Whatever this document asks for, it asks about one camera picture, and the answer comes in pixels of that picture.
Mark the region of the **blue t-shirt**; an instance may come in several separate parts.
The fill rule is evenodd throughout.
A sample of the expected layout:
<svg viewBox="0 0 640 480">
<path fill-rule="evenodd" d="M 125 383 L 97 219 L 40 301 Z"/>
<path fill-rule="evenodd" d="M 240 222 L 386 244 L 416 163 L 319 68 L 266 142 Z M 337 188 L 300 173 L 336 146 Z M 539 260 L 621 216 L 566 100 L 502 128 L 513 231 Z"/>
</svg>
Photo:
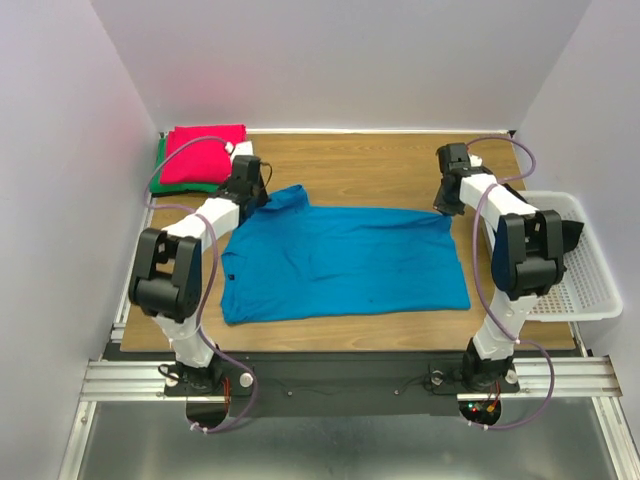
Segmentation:
<svg viewBox="0 0 640 480">
<path fill-rule="evenodd" d="M 450 218 L 311 204 L 293 185 L 236 229 L 222 254 L 228 325 L 467 310 Z"/>
</svg>

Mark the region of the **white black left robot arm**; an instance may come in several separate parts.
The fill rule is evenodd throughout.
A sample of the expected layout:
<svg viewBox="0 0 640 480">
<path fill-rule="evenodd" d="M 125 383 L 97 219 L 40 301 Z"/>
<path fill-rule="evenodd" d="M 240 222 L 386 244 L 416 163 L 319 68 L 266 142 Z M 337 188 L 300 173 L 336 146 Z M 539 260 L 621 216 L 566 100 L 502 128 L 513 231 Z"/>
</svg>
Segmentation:
<svg viewBox="0 0 640 480">
<path fill-rule="evenodd" d="M 175 363 L 160 369 L 169 389 L 211 395 L 224 384 L 221 357 L 202 327 L 213 286 L 203 280 L 203 253 L 268 202 L 262 166 L 254 155 L 236 156 L 230 177 L 199 208 L 140 233 L 128 296 L 159 326 L 175 354 Z"/>
</svg>

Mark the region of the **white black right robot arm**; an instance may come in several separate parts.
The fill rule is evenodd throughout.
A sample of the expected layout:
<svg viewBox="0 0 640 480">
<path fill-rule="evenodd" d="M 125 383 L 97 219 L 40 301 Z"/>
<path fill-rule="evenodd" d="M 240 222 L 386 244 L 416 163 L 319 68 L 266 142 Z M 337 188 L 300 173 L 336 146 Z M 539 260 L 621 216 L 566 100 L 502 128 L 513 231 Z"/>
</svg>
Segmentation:
<svg viewBox="0 0 640 480">
<path fill-rule="evenodd" d="M 448 216 L 462 215 L 467 207 L 475 210 L 473 255 L 479 224 L 484 222 L 493 233 L 495 292 L 490 301 L 481 300 L 485 320 L 460 366 L 463 384 L 482 390 L 507 377 L 526 317 L 564 276 L 563 220 L 556 211 L 539 210 L 510 190 L 467 144 L 446 144 L 436 155 L 442 178 L 434 208 Z"/>
</svg>

